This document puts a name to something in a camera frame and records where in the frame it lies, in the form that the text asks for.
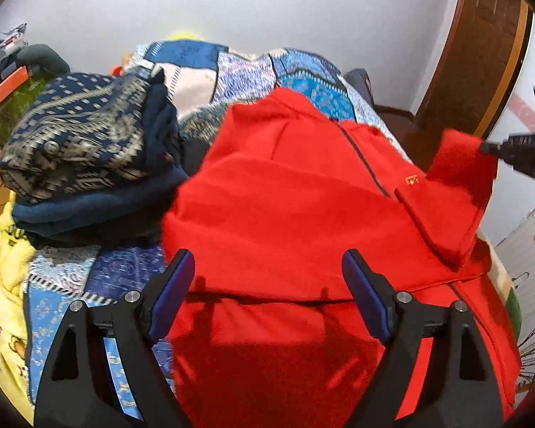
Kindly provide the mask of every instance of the clothes pile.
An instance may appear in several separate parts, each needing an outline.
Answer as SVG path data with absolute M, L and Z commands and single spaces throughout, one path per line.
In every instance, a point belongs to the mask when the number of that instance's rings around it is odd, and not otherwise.
M 69 246 L 119 243 L 150 229 L 187 176 L 176 109 L 160 72 L 150 81 L 72 73 L 56 79 L 4 147 L 0 175 L 16 192 L 16 226 Z
M 511 413 L 511 282 L 477 236 L 496 173 L 477 138 L 447 133 L 424 173 L 334 65 L 299 50 L 157 42 L 123 72 L 56 79 L 0 161 L 0 367 L 31 404 L 69 304 L 121 300 L 185 248 L 195 281 L 153 353 L 194 426 L 342 426 L 384 351 L 341 276 L 356 248 L 394 288 L 468 304 Z

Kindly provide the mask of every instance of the metal screw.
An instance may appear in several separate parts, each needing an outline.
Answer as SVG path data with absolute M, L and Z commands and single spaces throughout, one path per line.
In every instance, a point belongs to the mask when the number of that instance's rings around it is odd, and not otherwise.
M 80 310 L 81 308 L 83 307 L 83 302 L 82 301 L 74 301 L 70 304 L 70 311 L 72 312 L 77 312 L 78 310 Z
M 137 302 L 140 297 L 141 293 L 139 293 L 138 291 L 129 291 L 125 295 L 125 300 L 126 302 Z
M 407 293 L 406 291 L 398 291 L 397 301 L 401 302 L 402 304 L 408 304 L 410 301 L 412 301 L 412 294 Z
M 456 301 L 456 302 L 454 302 L 454 308 L 458 312 L 465 312 L 466 310 L 468 310 L 468 306 L 464 301 Z

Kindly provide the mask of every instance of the orange box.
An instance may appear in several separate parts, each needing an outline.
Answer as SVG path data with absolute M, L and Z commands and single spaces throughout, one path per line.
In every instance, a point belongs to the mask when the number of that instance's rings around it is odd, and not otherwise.
M 26 66 L 18 67 L 0 84 L 0 103 L 16 88 L 30 78 Z

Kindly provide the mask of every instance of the yellow fabric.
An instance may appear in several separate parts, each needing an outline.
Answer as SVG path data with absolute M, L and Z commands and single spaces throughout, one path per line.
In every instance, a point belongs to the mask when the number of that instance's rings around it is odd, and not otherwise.
M 175 40 L 201 41 L 202 40 L 200 37 L 198 37 L 197 35 L 191 34 L 190 32 L 176 32 L 172 34 L 168 39 L 172 41 L 175 41 Z
M 12 220 L 15 194 L 0 216 L 0 368 L 2 377 L 27 398 L 28 369 L 24 354 L 28 343 L 22 282 L 35 249 Z
M 491 255 L 491 269 L 487 274 L 494 285 L 502 304 L 505 305 L 509 298 L 509 293 L 514 287 L 514 283 L 507 273 L 505 266 L 500 261 L 497 252 L 495 252 L 494 246 L 489 242 L 487 235 L 483 231 L 478 230 L 478 238 L 480 238 L 482 241 L 485 241 L 489 246 L 489 254 Z
M 34 409 L 30 405 L 28 397 L 20 391 L 14 380 L 3 371 L 0 371 L 0 388 L 16 410 L 22 414 L 22 417 L 30 424 L 34 424 Z

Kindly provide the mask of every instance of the blue patterned quilt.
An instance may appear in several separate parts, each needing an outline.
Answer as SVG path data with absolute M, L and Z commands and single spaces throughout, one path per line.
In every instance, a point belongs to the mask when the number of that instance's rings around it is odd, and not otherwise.
M 329 118 L 377 127 L 408 159 L 386 124 L 338 68 L 314 53 L 280 48 L 243 55 L 204 41 L 159 41 L 138 45 L 125 71 L 148 73 L 155 64 L 165 71 L 169 96 L 186 136 L 211 143 L 229 106 L 255 102 L 274 88 L 285 87 L 305 95 Z
M 35 404 L 41 372 L 54 336 L 67 308 L 75 299 L 88 307 L 111 304 L 130 290 L 143 287 L 164 270 L 160 246 L 126 246 L 117 249 L 44 248 L 30 264 L 24 285 L 28 326 L 28 397 Z M 141 419 L 113 338 L 105 338 L 111 378 L 121 404 L 129 416 Z M 153 346 L 153 354 L 171 390 L 172 348 L 166 339 Z

